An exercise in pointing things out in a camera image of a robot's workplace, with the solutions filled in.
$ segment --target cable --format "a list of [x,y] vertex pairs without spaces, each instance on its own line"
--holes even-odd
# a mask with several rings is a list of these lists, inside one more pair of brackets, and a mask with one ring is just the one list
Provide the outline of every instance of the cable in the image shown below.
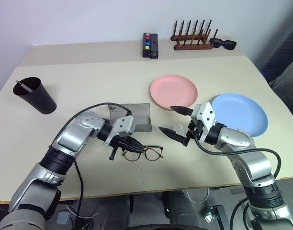
[[[74,216],[76,216],[76,212],[73,210],[73,208],[71,206],[66,205],[67,210],[72,213]],[[92,216],[79,216],[79,218],[82,219],[92,219],[93,217],[95,217],[96,215],[100,215],[100,213],[94,213]]]
[[187,190],[187,189],[186,189],[186,193],[187,193],[188,199],[189,199],[191,202],[193,202],[193,203],[195,203],[195,204],[201,204],[201,203],[203,203],[203,202],[205,202],[205,201],[207,200],[207,198],[208,198],[208,196],[209,196],[209,188],[207,188],[207,195],[206,195],[206,197],[205,197],[203,200],[201,200],[201,201],[193,201],[193,200],[191,199],[191,197],[189,196],[189,193],[188,193],[188,190]]
[[57,133],[57,135],[55,136],[55,138],[53,139],[53,141],[52,141],[52,144],[53,144],[53,142],[56,140],[56,138],[62,133],[62,131],[67,127],[67,125],[75,118],[75,117],[77,117],[78,115],[80,115],[81,113],[83,113],[83,112],[85,112],[85,111],[87,111],[87,110],[90,110],[90,109],[93,109],[93,108],[95,108],[95,107],[98,107],[98,106],[101,106],[101,105],[116,105],[116,106],[118,106],[118,107],[120,107],[120,108],[123,108],[124,110],[126,110],[127,111],[127,116],[128,115],[132,115],[132,111],[130,111],[128,108],[126,108],[126,107],[124,107],[123,105],[120,105],[120,104],[116,104],[116,103],[111,103],[111,102],[105,102],[105,103],[100,103],[100,104],[95,104],[95,105],[92,105],[92,106],[89,106],[89,107],[87,107],[87,108],[85,108],[85,109],[83,109],[83,110],[81,110],[81,111],[79,111],[79,112],[77,112],[74,116],[72,116],[65,124],[64,124],[64,126],[62,126],[62,128],[60,129],[60,131]]
[[243,224],[244,224],[244,227],[246,228],[246,230],[249,230],[249,229],[248,229],[247,220],[246,220],[247,211],[248,211],[248,203],[247,203],[247,205],[245,206],[245,208],[244,208],[244,210],[243,210],[243,213],[242,213],[242,220],[243,220]]
[[71,223],[72,223],[72,229],[74,228],[74,224],[73,224],[73,220],[72,220],[72,218],[71,217],[69,217],[69,220],[71,221]]
[[79,167],[76,161],[74,161],[75,164],[75,168],[76,171],[78,172],[79,175],[79,180],[80,180],[80,197],[79,197],[79,205],[78,205],[78,209],[76,212],[76,218],[75,218],[75,225],[74,228],[78,229],[78,224],[79,224],[79,211],[80,211],[80,206],[81,206],[81,202],[83,200],[83,194],[84,194],[84,182],[83,182],[83,178],[81,177],[80,171],[79,171]]
[[204,151],[204,152],[206,152],[208,154],[211,154],[211,155],[215,155],[215,156],[232,156],[232,155],[238,155],[238,154],[248,153],[248,152],[257,152],[257,151],[270,152],[270,153],[274,154],[276,156],[276,159],[277,159],[277,167],[276,167],[276,170],[275,170],[275,173],[274,173],[275,178],[277,177],[277,175],[279,174],[279,171],[281,169],[281,165],[282,165],[281,157],[279,156],[279,154],[276,151],[273,151],[271,149],[246,149],[246,150],[235,151],[235,152],[212,152],[212,151],[209,151],[209,150],[205,149],[199,143],[197,135],[194,135],[194,140],[195,140],[195,143],[199,146],[199,148],[202,151]]
[[8,212],[8,210],[6,210],[6,209],[3,209],[3,208],[1,208],[1,207],[0,207],[0,210],[3,210],[3,211],[5,211],[5,212]]
[[235,217],[235,214],[237,212],[237,209],[244,203],[248,200],[248,198],[244,198],[242,200],[239,201],[238,204],[236,204],[236,206],[234,207],[234,210],[232,212],[232,216],[231,216],[231,220],[230,220],[230,223],[229,223],[229,230],[233,230],[233,222],[234,222],[234,217]]

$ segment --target table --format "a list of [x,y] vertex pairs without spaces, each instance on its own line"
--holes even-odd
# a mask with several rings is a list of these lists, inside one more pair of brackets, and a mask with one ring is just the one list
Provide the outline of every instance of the table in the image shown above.
[[[151,82],[172,73],[189,78],[198,89],[195,104],[234,92],[256,101],[269,120],[267,131],[254,138],[257,147],[277,151],[282,158],[279,178],[293,177],[293,116],[273,93],[253,63],[237,47],[201,51],[174,51],[171,41],[159,42],[159,59],[142,58],[141,42],[114,42],[33,46],[0,92],[0,203],[12,194],[47,151],[63,124],[77,111],[102,102],[150,103],[152,133],[134,133],[142,144],[161,145],[164,158],[129,162],[118,150],[91,139],[78,158],[85,197],[111,196],[181,188],[238,184],[227,157],[202,152],[194,141],[183,147],[158,129],[190,118],[156,105],[149,93]],[[12,93],[16,80],[38,77],[57,103],[43,115]],[[273,170],[276,159],[265,153]],[[60,187],[62,199],[79,197],[74,167]]]

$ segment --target black cable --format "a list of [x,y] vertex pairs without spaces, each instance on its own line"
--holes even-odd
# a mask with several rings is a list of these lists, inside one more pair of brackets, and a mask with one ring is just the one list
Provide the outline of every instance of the black cable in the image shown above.
[[64,124],[64,126],[62,126],[62,128],[60,129],[60,131],[57,133],[57,135],[55,136],[55,138],[53,139],[53,141],[52,141],[52,144],[53,144],[53,142],[55,141],[55,139],[61,134],[61,132],[67,127],[67,125],[75,118],[75,117],[77,117],[78,115],[80,115],[81,113],[83,113],[83,112],[85,112],[85,111],[87,111],[87,110],[90,110],[90,109],[93,109],[93,108],[95,108],[95,107],[98,107],[98,106],[101,106],[101,105],[116,105],[116,106],[118,106],[118,107],[120,107],[120,108],[123,108],[124,110],[126,110],[127,111],[127,116],[128,115],[132,115],[132,111],[130,111],[128,108],[126,108],[126,107],[124,107],[123,105],[120,105],[120,104],[116,104],[116,103],[111,103],[111,102],[105,102],[105,103],[100,103],[100,104],[95,104],[95,105],[92,105],[92,106],[89,106],[89,107],[87,107],[87,108],[85,108],[85,109],[83,109],[83,110],[81,110],[81,111],[79,111],[79,112],[77,112],[74,116],[72,116],[65,124]]
[[236,204],[236,206],[234,207],[234,210],[233,210],[232,215],[231,215],[231,220],[230,220],[230,223],[229,223],[229,230],[233,230],[234,217],[235,217],[235,214],[236,214],[238,208],[239,208],[244,202],[246,202],[247,200],[248,200],[247,197],[244,198],[244,199],[242,199],[242,200],[240,200],[239,203]]
[[4,212],[7,212],[7,213],[8,213],[8,210],[3,209],[3,208],[1,208],[1,207],[0,207],[0,210],[2,210],[2,211],[4,211]]
[[79,211],[80,211],[80,206],[81,206],[81,202],[83,200],[83,194],[84,194],[84,182],[83,182],[83,178],[81,177],[80,171],[79,171],[79,167],[76,161],[74,161],[75,164],[75,168],[76,171],[78,172],[79,175],[79,180],[80,180],[80,197],[79,197],[79,205],[78,205],[78,209],[76,211],[76,217],[75,217],[75,225],[74,228],[78,229],[78,222],[79,222]]
[[[198,140],[198,136],[197,135],[194,135],[194,140],[195,140],[195,143],[197,144],[197,146],[204,152],[208,153],[208,154],[211,154],[211,155],[215,155],[215,156],[232,156],[232,155],[238,155],[238,154],[243,154],[243,153],[248,153],[248,152],[256,152],[256,151],[263,151],[263,152],[270,152],[272,154],[274,154],[276,156],[276,159],[277,159],[277,167],[276,167],[276,170],[275,170],[275,173],[274,173],[274,178],[277,177],[277,175],[279,174],[280,172],[280,169],[281,169],[281,165],[282,165],[282,160],[281,160],[281,157],[279,156],[279,154],[271,149],[259,149],[259,148],[256,148],[256,149],[246,149],[246,150],[241,150],[241,151],[235,151],[235,152],[212,152],[212,151],[209,151],[207,149],[205,149],[200,143],[199,143],[199,140]],[[230,220],[230,230],[233,230],[233,222],[234,222],[234,217],[235,217],[235,214],[238,210],[238,208],[248,200],[248,198],[244,198],[242,199],[234,208],[233,210],[233,213],[232,213],[232,216],[231,216],[231,220]],[[245,206],[244,210],[243,210],[243,223],[246,227],[246,229],[248,230],[248,225],[246,223],[246,213],[248,211],[248,204]]]
[[244,227],[246,228],[246,230],[249,230],[249,229],[248,229],[247,220],[246,220],[247,211],[248,211],[248,203],[247,203],[247,205],[245,206],[245,208],[244,208],[244,210],[243,210],[243,213],[242,213],[242,220],[243,220],[243,224],[244,224]]
[[276,151],[273,151],[271,149],[259,149],[259,148],[257,148],[257,149],[246,149],[246,150],[235,151],[235,152],[212,152],[212,151],[209,151],[209,150],[205,149],[199,143],[197,135],[194,135],[194,140],[195,140],[195,143],[199,146],[199,148],[201,150],[203,150],[204,152],[206,152],[208,154],[215,155],[215,156],[232,156],[232,155],[238,155],[238,154],[248,153],[248,152],[257,152],[257,151],[270,152],[270,153],[274,154],[276,156],[276,159],[277,159],[277,167],[276,167],[276,170],[275,170],[275,173],[274,173],[274,177],[276,178],[277,175],[280,172],[281,165],[282,165],[281,157],[279,156],[279,154]]
[[72,218],[71,217],[69,217],[69,220],[71,221],[71,223],[72,223],[72,228],[71,229],[73,229],[74,228],[74,223],[73,223],[73,220],[72,220]]

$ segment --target wooden rack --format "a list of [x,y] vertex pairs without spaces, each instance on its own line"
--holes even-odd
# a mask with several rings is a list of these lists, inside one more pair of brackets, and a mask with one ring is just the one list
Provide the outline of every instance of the wooden rack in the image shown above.
[[[213,45],[211,43],[207,42],[209,34],[211,32],[211,29],[209,28],[211,22],[212,22],[212,20],[210,20],[210,22],[208,23],[207,29],[206,29],[205,33],[203,34],[203,32],[204,32],[203,26],[205,23],[205,20],[203,20],[201,28],[200,28],[200,32],[198,34],[195,34],[196,27],[198,24],[198,20],[197,20],[195,23],[195,26],[194,26],[193,33],[191,35],[188,35],[190,25],[191,25],[191,21],[189,21],[186,35],[181,35],[183,27],[184,27],[184,20],[183,20],[182,25],[180,27],[179,35],[175,35],[176,28],[177,28],[177,21],[176,21],[175,26],[174,26],[174,33],[171,36],[171,41],[176,41],[176,45],[174,46],[174,50],[212,49]],[[218,29],[216,30],[213,38],[215,38],[215,36],[217,35],[217,32],[218,32]]]

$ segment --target pink plate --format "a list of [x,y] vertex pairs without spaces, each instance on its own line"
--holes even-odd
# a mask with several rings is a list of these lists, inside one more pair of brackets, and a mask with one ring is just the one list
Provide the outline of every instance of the pink plate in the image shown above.
[[167,74],[152,82],[151,96],[159,106],[171,110],[170,106],[173,105],[192,105],[198,97],[198,91],[188,78]]

